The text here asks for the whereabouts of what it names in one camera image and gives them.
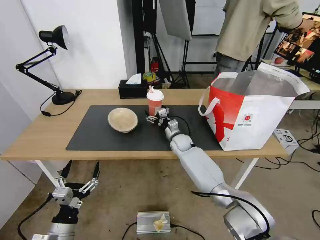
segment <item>shopping bag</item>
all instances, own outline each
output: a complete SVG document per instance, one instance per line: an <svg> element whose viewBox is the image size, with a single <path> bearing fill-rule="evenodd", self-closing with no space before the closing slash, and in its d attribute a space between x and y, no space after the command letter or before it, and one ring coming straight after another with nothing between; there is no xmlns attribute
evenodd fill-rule
<svg viewBox="0 0 320 240"><path fill-rule="evenodd" d="M296 96L309 92L295 75L261 63L257 71L223 72L207 88L203 113L225 151L261 149Z"/></svg>

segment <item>paper cup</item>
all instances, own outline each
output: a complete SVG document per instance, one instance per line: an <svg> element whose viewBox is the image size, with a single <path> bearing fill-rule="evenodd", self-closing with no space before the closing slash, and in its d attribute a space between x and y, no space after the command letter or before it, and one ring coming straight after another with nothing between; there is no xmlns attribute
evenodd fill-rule
<svg viewBox="0 0 320 240"><path fill-rule="evenodd" d="M162 106L162 100L164 99L163 93L160 90L153 89L152 93L148 91L147 93L149 115L155 116L157 111Z"/></svg>

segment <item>white cup lid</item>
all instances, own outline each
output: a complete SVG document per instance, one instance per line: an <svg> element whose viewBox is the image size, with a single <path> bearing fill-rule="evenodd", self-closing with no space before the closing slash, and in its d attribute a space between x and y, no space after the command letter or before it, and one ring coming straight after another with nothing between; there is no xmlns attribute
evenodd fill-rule
<svg viewBox="0 0 320 240"><path fill-rule="evenodd" d="M150 99L151 101L161 101L164 99L164 95L160 90L153 89L152 91L153 91L152 93L148 91L147 93L148 99Z"/></svg>

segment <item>lamp arm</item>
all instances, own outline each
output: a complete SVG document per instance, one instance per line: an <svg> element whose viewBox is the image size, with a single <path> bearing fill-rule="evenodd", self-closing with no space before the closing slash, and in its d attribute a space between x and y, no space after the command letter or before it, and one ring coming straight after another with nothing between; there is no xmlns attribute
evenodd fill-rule
<svg viewBox="0 0 320 240"><path fill-rule="evenodd" d="M46 52L51 52L51 54L50 54L49 56L47 56L47 57L39 60L39 61L31 62L32 60L34 60L35 58L37 58L37 57L45 54ZM59 87L59 86L58 86L58 87L55 87L55 86L52 85L51 83L42 80L41 78L37 77L36 75L34 75L34 74L32 74L32 73L30 73L30 72L28 71L30 68L32 68L32 67L34 67L34 66L42 63L43 61L51 58L52 56L55 56L56 53L57 53L57 48L54 47L54 46L50 46L50 47L48 47L46 50L44 50L43 52L37 54L36 56L34 56L34 57L30 58L30 59L28 59L27 61L25 61L25 62L23 62L23 63L20 63L20 64L17 64L17 65L16 65L16 70L19 71L19 72L21 72L21 73L23 73L23 74L25 74L25 75L27 75L28 77L30 77L30 78L32 78L32 79L34 79L34 80L36 80L37 82L41 83L42 85L50 88L51 90L53 90L53 91L56 92L57 94L62 93L62 91L60 90L60 87Z"/></svg>

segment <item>black desk mat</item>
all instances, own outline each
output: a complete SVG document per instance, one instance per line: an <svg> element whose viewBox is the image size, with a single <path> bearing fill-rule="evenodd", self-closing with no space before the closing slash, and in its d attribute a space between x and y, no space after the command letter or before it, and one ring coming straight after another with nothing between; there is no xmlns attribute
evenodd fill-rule
<svg viewBox="0 0 320 240"><path fill-rule="evenodd" d="M120 133L108 124L108 114L118 107L126 107L138 116L137 127ZM198 113L198 106L167 106L170 115L184 118L190 127L194 144L203 150L221 150L211 128ZM75 151L167 151L170 150L164 130L147 122L148 106L91 105L70 140L67 150ZM177 118L179 129L188 134L186 124Z"/></svg>

